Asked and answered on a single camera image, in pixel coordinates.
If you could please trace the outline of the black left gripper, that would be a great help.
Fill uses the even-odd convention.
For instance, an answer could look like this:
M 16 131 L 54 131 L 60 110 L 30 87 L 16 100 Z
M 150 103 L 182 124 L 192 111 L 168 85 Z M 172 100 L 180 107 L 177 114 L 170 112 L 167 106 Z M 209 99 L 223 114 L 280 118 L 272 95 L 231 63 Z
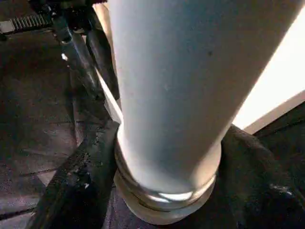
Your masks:
M 30 0 L 28 3 L 35 14 L 1 21 L 0 39 L 5 41 L 8 35 L 50 29 L 61 46 L 62 59 L 77 73 L 89 96 L 93 99 L 102 97 L 94 60 L 113 97 L 119 99 L 111 47 L 104 31 L 95 30 L 93 1 Z M 85 43 L 82 35 L 86 34 Z

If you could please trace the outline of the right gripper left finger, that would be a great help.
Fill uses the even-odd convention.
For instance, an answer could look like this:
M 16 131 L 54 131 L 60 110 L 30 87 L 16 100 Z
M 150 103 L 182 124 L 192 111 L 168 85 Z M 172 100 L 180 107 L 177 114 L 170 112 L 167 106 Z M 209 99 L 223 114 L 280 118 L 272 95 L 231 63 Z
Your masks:
M 118 123 L 90 133 L 57 169 L 27 223 L 28 229 L 103 227 L 117 166 Z

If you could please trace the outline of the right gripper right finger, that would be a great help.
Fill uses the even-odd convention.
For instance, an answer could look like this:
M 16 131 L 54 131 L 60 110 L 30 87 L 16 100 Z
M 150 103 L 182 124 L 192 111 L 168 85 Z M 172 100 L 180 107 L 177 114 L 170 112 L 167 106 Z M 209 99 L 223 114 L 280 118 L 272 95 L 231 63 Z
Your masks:
M 218 176 L 239 229 L 305 227 L 305 197 L 269 149 L 235 125 L 221 147 Z

